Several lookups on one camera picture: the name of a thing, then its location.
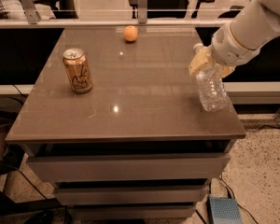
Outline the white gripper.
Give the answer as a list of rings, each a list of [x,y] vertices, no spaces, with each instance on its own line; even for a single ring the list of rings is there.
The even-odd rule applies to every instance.
[[[189,74],[194,77],[202,71],[214,69],[216,60],[218,73],[224,78],[235,71],[235,66],[246,64],[258,55],[258,49],[243,47],[234,38],[230,25],[226,23],[213,34],[211,48],[204,45],[193,47]]]

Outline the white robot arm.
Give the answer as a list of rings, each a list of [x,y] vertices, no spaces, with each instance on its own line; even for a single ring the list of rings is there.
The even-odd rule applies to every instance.
[[[260,49],[280,36],[280,0],[250,0],[212,36],[208,47],[195,48],[189,74],[219,68],[225,77],[259,54]]]

